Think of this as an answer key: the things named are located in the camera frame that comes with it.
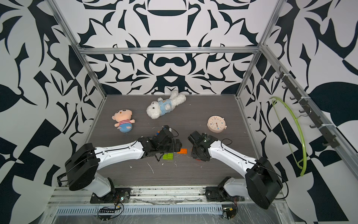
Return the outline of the lime green 2x2 lego brick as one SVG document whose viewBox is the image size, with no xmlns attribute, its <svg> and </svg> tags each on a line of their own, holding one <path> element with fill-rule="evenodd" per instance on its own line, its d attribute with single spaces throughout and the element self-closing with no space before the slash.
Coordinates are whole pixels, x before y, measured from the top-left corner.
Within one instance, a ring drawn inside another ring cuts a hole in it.
<svg viewBox="0 0 358 224">
<path fill-rule="evenodd" d="M 167 154 L 167 159 L 168 160 L 173 160 L 173 153 L 168 153 Z"/>
</svg>

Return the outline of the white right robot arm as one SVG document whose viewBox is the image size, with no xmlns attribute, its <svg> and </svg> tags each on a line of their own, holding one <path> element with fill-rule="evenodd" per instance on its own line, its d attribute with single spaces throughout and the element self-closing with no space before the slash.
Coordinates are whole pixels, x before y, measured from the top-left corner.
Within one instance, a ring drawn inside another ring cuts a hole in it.
<svg viewBox="0 0 358 224">
<path fill-rule="evenodd" d="M 282 190 L 280 176 L 266 158 L 243 155 L 206 133 L 194 131 L 188 140 L 193 145 L 191 156 L 194 159 L 217 159 L 244 177 L 241 181 L 227 176 L 218 186 L 206 187 L 207 200 L 223 202 L 248 197 L 262 209 L 268 209 Z"/>
</svg>

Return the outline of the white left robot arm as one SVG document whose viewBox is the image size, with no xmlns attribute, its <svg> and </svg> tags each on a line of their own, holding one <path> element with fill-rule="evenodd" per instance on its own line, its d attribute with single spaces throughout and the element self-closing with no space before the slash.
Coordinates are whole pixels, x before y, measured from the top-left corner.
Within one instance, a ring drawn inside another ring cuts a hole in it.
<svg viewBox="0 0 358 224">
<path fill-rule="evenodd" d="M 123 161 L 140 160 L 155 157 L 157 154 L 177 153 L 182 143 L 173 135 L 169 126 L 162 129 L 153 137 L 140 137 L 136 141 L 112 147 L 94 147 L 91 143 L 84 144 L 66 162 L 66 172 L 57 180 L 67 177 L 68 188 L 71 191 L 86 189 L 99 198 L 113 196 L 116 192 L 110 178 L 98 173 L 99 170 Z"/>
</svg>

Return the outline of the pink round toy clock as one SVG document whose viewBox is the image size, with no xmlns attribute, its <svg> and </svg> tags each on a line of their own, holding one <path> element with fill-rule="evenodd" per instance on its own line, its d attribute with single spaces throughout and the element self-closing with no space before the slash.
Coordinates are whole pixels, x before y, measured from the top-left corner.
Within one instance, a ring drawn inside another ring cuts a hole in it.
<svg viewBox="0 0 358 224">
<path fill-rule="evenodd" d="M 217 115 L 211 116 L 208 119 L 207 126 L 214 133 L 221 133 L 227 128 L 225 119 Z"/>
</svg>

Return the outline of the white teddy bear blue shirt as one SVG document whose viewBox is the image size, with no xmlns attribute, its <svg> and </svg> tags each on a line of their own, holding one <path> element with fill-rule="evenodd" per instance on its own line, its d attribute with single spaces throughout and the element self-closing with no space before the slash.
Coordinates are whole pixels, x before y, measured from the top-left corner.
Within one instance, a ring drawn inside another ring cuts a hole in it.
<svg viewBox="0 0 358 224">
<path fill-rule="evenodd" d="M 151 119 L 158 119 L 159 117 L 170 113 L 176 106 L 184 103 L 186 96 L 183 93 L 179 93 L 177 90 L 171 91 L 171 95 L 168 99 L 158 98 L 157 101 L 153 101 L 146 109 L 147 115 Z"/>
</svg>

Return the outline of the plush doll striped shirt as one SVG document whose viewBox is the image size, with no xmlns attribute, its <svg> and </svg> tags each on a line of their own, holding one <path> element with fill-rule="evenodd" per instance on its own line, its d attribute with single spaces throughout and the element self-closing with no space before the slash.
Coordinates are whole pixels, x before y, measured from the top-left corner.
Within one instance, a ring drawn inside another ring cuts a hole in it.
<svg viewBox="0 0 358 224">
<path fill-rule="evenodd" d="M 116 121 L 114 125 L 120 132 L 128 133 L 132 130 L 135 120 L 132 119 L 132 111 L 129 109 L 123 109 L 117 111 L 112 119 Z"/>
</svg>

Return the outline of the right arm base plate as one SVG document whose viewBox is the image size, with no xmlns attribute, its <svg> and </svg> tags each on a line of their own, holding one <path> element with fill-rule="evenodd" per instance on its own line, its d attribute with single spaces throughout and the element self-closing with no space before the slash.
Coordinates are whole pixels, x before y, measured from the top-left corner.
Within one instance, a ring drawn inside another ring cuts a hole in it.
<svg viewBox="0 0 358 224">
<path fill-rule="evenodd" d="M 205 196 L 209 202 L 243 202 L 245 197 L 230 196 L 223 188 L 219 187 L 206 187 Z"/>
</svg>

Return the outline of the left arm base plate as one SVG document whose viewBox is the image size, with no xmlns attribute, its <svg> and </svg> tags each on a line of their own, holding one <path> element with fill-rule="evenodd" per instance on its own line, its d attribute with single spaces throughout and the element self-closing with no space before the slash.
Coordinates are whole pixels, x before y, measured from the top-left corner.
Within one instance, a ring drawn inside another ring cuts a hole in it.
<svg viewBox="0 0 358 224">
<path fill-rule="evenodd" d="M 126 202 L 130 199 L 131 188 L 115 188 L 114 191 L 108 193 L 103 197 L 98 197 L 96 194 L 92 194 L 90 203 L 91 204 L 100 204 L 100 203 L 119 203 Z"/>
</svg>

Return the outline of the black wall hook rack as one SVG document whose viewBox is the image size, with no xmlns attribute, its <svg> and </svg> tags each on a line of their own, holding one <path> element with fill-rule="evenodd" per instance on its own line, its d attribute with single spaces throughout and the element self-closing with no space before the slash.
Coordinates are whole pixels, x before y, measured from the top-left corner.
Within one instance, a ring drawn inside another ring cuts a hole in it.
<svg viewBox="0 0 358 224">
<path fill-rule="evenodd" d="M 323 146 L 330 146 L 332 148 L 339 147 L 340 143 L 337 140 L 337 136 L 329 130 L 328 126 L 330 125 L 324 123 L 322 116 L 318 114 L 318 109 L 314 108 L 311 98 L 303 94 L 303 91 L 301 91 L 298 84 L 295 84 L 294 80 L 290 78 L 291 74 L 285 74 L 281 71 L 281 68 L 279 68 L 279 71 L 280 74 L 277 79 L 281 79 L 285 84 L 282 88 L 288 89 L 293 95 L 290 99 L 296 101 L 302 107 L 298 117 L 309 117 L 311 119 L 313 125 L 310 125 L 310 128 L 318 129 L 326 140 L 326 143 L 323 143 Z"/>
</svg>

